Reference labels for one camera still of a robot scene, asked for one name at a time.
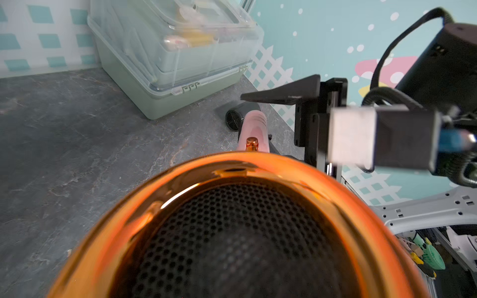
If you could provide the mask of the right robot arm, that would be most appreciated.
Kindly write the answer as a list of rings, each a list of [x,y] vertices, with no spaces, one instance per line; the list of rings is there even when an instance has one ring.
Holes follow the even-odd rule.
[[[434,19],[442,28],[394,87],[380,86],[385,59],[418,27]],[[394,232],[445,227],[477,233],[477,28],[456,23],[438,7],[392,41],[378,61],[359,107],[347,104],[345,78],[309,76],[241,95],[249,103],[296,109],[294,144],[304,162],[341,180],[345,165],[364,173],[376,167],[425,170],[457,189],[421,202],[376,210]]]

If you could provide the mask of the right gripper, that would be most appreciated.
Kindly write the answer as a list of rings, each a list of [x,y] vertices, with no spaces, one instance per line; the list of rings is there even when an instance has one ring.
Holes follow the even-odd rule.
[[[332,109],[347,105],[347,88],[346,78],[322,81],[315,74],[273,89],[245,93],[240,99],[296,105],[294,144],[304,149],[304,162],[340,182],[342,167],[329,161],[329,129]]]

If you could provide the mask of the pink hair dryer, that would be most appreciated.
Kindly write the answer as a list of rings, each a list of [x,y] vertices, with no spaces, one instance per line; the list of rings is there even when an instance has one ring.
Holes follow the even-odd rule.
[[[116,205],[51,298],[426,298],[397,238],[345,186],[270,153],[261,111],[237,151],[182,163]]]

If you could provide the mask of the black magenta hair dryer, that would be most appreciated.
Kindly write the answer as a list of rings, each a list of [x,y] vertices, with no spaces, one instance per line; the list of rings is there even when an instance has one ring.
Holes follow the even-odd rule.
[[[251,103],[244,101],[232,108],[230,108],[225,115],[225,122],[227,127],[234,131],[238,132],[243,124],[245,116],[250,111],[260,111],[260,106],[258,103]]]

